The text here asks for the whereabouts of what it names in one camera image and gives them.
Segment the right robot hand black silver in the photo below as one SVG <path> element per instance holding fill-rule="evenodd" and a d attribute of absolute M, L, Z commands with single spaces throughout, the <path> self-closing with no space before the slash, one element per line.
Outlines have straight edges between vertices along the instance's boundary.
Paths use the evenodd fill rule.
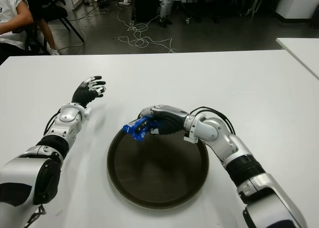
<path fill-rule="evenodd" d="M 150 116 L 155 123 L 151 126 L 150 133 L 168 135 L 184 130 L 184 123 L 188 112 L 167 105 L 156 105 L 144 108 L 138 118 Z"/>

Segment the left robot hand black silver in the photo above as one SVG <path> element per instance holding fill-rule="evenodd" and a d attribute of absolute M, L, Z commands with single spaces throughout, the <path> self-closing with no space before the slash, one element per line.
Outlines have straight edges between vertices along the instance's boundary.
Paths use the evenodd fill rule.
<path fill-rule="evenodd" d="M 103 97 L 105 91 L 106 82 L 102 80 L 101 76 L 89 77 L 75 90 L 71 102 L 86 108 L 96 98 Z"/>

